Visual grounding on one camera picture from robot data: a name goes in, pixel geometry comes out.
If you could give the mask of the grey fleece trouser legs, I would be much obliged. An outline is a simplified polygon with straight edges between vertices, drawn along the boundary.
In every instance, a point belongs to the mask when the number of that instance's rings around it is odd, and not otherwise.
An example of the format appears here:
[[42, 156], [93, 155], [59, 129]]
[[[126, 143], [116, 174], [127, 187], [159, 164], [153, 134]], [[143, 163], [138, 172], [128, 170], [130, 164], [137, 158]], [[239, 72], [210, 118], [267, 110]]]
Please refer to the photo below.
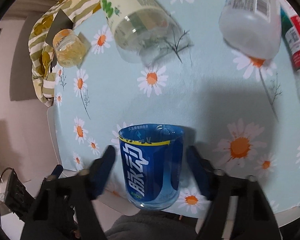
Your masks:
[[196, 239], [197, 220], [164, 211], [141, 210], [121, 216], [105, 232], [107, 239]]

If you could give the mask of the daisy print light-blue tablecloth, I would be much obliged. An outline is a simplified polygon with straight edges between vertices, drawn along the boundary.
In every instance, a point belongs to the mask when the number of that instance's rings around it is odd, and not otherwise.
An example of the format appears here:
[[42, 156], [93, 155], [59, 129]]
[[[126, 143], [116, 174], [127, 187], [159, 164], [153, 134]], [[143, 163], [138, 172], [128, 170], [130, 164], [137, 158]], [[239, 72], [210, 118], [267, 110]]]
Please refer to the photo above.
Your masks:
[[78, 171], [119, 146], [120, 129], [174, 124], [211, 164], [256, 176], [275, 212], [300, 207], [300, 101], [284, 44], [272, 61], [228, 46], [225, 0], [157, 0], [186, 33], [153, 68], [124, 61], [98, 11], [75, 32], [91, 43], [80, 68], [59, 68], [55, 125], [65, 169]]

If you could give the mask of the blue cut bottle cup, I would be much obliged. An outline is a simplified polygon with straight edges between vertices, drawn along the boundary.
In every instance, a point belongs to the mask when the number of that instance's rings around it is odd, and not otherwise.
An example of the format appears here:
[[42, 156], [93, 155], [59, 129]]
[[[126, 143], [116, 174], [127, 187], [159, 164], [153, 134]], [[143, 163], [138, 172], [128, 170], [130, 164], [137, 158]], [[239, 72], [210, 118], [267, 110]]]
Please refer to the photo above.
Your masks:
[[179, 196], [184, 130], [140, 124], [119, 131], [127, 198], [144, 210], [164, 210]]

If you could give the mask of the green striped floral quilt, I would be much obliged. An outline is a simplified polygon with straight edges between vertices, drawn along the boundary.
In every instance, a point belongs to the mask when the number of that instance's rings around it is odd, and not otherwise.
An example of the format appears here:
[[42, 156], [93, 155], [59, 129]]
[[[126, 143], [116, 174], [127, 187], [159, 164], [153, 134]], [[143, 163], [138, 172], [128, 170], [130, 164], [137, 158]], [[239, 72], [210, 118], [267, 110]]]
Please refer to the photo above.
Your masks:
[[61, 38], [58, 33], [68, 34], [65, 30], [72, 29], [65, 26], [67, 20], [77, 27], [100, 9], [100, 0], [59, 0], [34, 24], [28, 42], [32, 83], [38, 100], [45, 106], [52, 106], [55, 98], [55, 44]]

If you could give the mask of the dark grey laptop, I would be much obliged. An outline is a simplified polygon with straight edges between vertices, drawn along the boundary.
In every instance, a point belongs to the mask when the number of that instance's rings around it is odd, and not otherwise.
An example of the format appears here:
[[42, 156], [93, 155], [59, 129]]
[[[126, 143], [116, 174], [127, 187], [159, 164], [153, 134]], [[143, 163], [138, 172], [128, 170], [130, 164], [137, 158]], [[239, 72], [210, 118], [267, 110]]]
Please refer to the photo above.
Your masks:
[[[68, 18], [68, 16], [65, 14], [65, 12], [63, 10], [59, 10], [57, 12], [56, 16], [55, 16], [55, 19], [52, 22], [50, 30], [47, 33], [47, 37], [46, 37], [45, 42], [49, 46], [51, 46], [53, 48], [52, 41], [53, 41], [54, 36], [59, 31], [61, 31], [63, 29], [71, 29], [71, 30], [73, 30], [73, 26], [74, 26], [74, 23], [72, 22], [72, 20], [70, 20], [70, 18]], [[83, 61], [84, 61], [84, 59], [86, 58], [86, 56], [87, 56], [87, 54], [88, 54], [88, 52], [89, 52], [89, 50], [91, 48], [91, 45], [90, 45], [90, 42], [84, 36], [83, 33], [79, 32], [79, 33], [75, 33], [75, 34], [84, 43], [84, 45], [85, 45], [85, 47], [87, 49], [86, 55], [83, 58]], [[75, 67], [77, 67], [78, 69], [80, 69], [82, 67], [83, 61], [82, 61], [82, 63], [79, 66], [75, 66]], [[59, 63], [57, 62], [57, 57], [56, 57], [56, 54], [55, 54], [55, 51], [54, 51], [54, 48], [53, 48], [53, 57], [52, 57], [52, 64], [51, 64], [51, 66], [54, 67], [56, 64], [59, 64]]]

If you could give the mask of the cream green-dot cut bottle cup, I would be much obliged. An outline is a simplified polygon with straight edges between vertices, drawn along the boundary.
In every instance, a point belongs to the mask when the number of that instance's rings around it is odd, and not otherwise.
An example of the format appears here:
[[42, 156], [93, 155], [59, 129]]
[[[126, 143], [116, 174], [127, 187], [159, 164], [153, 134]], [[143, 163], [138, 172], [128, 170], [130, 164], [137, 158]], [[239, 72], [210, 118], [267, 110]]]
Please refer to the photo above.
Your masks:
[[155, 0], [100, 0], [120, 56], [146, 66], [168, 54], [178, 25]]

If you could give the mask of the yellow orange cut bottle cup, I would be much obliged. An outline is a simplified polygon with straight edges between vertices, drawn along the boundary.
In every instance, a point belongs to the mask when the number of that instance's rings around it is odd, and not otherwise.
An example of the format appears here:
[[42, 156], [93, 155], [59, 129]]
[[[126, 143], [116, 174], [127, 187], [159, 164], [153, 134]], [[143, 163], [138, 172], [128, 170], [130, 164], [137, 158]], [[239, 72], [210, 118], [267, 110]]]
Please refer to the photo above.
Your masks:
[[57, 62], [62, 67], [79, 66], [87, 49], [71, 29], [59, 31], [53, 38], [53, 48], [57, 57]]

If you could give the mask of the white folding table frame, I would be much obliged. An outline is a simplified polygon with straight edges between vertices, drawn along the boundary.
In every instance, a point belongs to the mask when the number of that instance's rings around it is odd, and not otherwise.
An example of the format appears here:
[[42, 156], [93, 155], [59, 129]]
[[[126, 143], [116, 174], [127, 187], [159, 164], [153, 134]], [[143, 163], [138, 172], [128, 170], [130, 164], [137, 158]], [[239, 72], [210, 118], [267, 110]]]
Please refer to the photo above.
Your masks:
[[[58, 164], [61, 164], [55, 129], [54, 107], [49, 107], [47, 109], [47, 122], [56, 159]], [[140, 211], [127, 199], [114, 195], [107, 190], [104, 190], [103, 194], [100, 195], [96, 200], [93, 200], [92, 203], [97, 213], [100, 213], [101, 210], [103, 210], [103, 213], [107, 213], [110, 212], [110, 209], [112, 209], [112, 212], [116, 211], [121, 215], [132, 216]], [[275, 214], [275, 218], [277, 220], [278, 226], [287, 225], [288, 223], [291, 223], [300, 218], [300, 207], [295, 206], [289, 210], [278, 212]]]

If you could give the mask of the red label clear bottle cup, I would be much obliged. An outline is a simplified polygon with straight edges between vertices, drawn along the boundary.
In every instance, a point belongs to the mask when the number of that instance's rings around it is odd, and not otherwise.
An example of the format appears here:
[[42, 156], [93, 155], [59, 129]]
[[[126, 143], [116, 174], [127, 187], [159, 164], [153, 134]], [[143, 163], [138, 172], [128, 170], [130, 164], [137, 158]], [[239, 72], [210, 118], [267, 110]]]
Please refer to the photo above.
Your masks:
[[300, 100], [300, 16], [287, 0], [277, 0], [281, 8], [282, 38], [288, 48]]

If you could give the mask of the white blue-label cut bottle cup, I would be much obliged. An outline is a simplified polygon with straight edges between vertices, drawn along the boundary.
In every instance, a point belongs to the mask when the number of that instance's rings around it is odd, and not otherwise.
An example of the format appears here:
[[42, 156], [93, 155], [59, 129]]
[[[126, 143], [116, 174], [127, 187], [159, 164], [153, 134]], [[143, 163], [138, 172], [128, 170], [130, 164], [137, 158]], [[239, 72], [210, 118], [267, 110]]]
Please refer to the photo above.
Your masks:
[[243, 54], [270, 60], [281, 42], [277, 0], [225, 0], [219, 28], [226, 42]]

